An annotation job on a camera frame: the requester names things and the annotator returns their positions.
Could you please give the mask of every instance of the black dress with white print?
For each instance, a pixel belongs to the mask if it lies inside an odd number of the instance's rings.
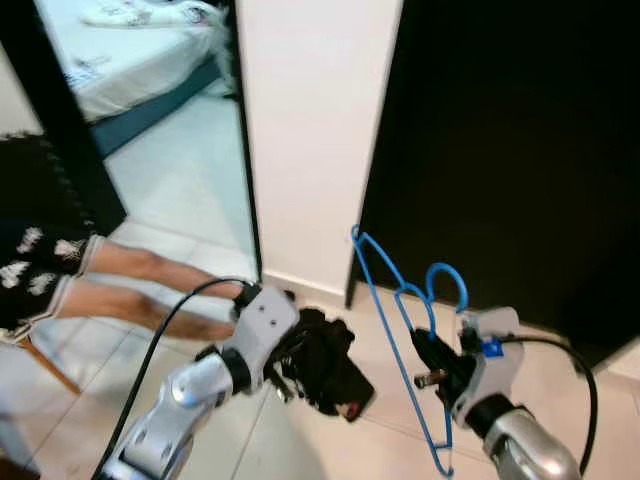
[[[0,222],[0,340],[16,342],[60,310],[84,273],[98,235],[27,222]]]

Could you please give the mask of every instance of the white tile floor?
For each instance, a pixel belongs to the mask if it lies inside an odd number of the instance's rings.
[[[215,82],[105,160],[131,218],[253,251],[237,102]]]
[[[640,384],[640,337],[630,342],[610,359],[607,369],[617,375],[634,379]]]
[[[179,237],[125,224],[116,238],[143,244],[177,260],[192,262],[216,273],[220,269],[250,276],[249,260],[217,247],[186,244]],[[142,285],[158,298],[176,295],[161,287]],[[392,305],[387,292],[383,302]],[[362,419],[347,424],[326,418],[302,401],[282,405],[267,387],[253,397],[240,395],[215,412],[200,431],[183,475],[205,478],[270,479],[437,479],[426,443],[386,343],[373,304],[358,288],[352,311],[318,304],[330,316],[341,316],[356,334],[350,355],[377,389],[375,403]],[[424,311],[413,299],[407,307],[416,323]],[[228,304],[203,300],[192,308],[213,316]],[[457,319],[451,309],[437,307],[439,334],[455,338]],[[424,371],[413,353],[397,314],[390,315],[410,372]],[[24,352],[0,349],[0,439],[9,438],[9,451],[23,464],[37,467],[47,480],[87,479],[98,461],[129,386],[144,354],[148,333],[111,319],[50,321],[37,332],[37,342],[83,388],[78,398]],[[158,386],[174,367],[190,361],[198,342],[163,340],[149,369],[133,416],[148,409]],[[586,387],[569,361],[545,347],[527,347],[513,396],[525,401],[540,421],[566,442],[575,455],[586,429]],[[598,375],[600,421],[587,480],[640,478],[640,409],[638,392]],[[418,393],[432,425],[441,425],[441,407],[433,392]],[[454,431],[453,465],[457,479],[496,479],[480,442],[468,432]]]

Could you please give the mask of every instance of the black door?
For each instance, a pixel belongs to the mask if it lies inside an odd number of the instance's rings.
[[[362,219],[411,281],[449,262],[472,307],[512,305],[592,363],[640,331],[631,18],[603,1],[406,1]]]

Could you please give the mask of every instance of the person's leg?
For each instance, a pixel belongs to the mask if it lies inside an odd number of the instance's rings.
[[[115,317],[155,330],[168,309],[129,288],[103,285],[82,278],[69,285],[56,317]],[[195,313],[179,311],[165,331],[167,335],[194,340],[222,340],[233,334],[233,325]]]
[[[107,239],[93,255],[88,271],[151,280],[181,292],[189,292],[198,285],[216,278],[210,273],[169,260],[149,250],[123,247]],[[224,283],[214,285],[202,293],[233,300],[241,292],[242,286]]]

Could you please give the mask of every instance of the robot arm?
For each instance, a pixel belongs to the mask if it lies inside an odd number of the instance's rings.
[[[261,387],[272,351],[298,319],[285,295],[263,289],[243,310],[222,352],[213,351],[167,377],[151,411],[131,427],[99,478],[177,478],[198,427],[232,395]]]
[[[416,386],[437,384],[436,393],[456,423],[483,439],[502,480],[580,480],[568,449],[509,400],[523,349],[495,338],[515,333],[517,326],[509,308],[468,317],[462,355],[427,330],[413,330],[413,344],[431,372],[417,376]],[[254,393],[268,377],[285,401],[292,398],[273,366],[285,357],[283,351],[289,361],[281,364],[282,374],[303,385],[298,393],[322,413],[341,411],[353,421],[373,397],[373,388],[346,356],[352,340],[343,322],[329,324],[317,310],[301,319],[284,294],[265,288],[242,311],[221,352],[208,349],[167,377],[154,407],[134,423],[94,478],[176,479],[195,432],[232,395]],[[327,351],[315,348],[328,343]],[[323,363],[335,366],[324,378],[317,374]]]
[[[319,310],[298,312],[283,292],[262,289],[242,310],[221,352],[209,347],[167,377],[151,411],[134,423],[94,478],[177,478],[195,432],[232,395],[255,393],[268,378],[281,397],[292,398],[276,364],[322,413],[340,411],[355,420],[373,387],[347,357],[354,338],[341,320],[328,322]]]
[[[427,330],[414,330],[414,346],[431,370],[416,377],[416,386],[438,385],[436,393],[455,422],[483,440],[500,479],[580,480],[571,452],[531,413],[509,400],[523,347],[497,339],[514,335],[518,323],[512,308],[468,316],[461,333],[462,355]]]

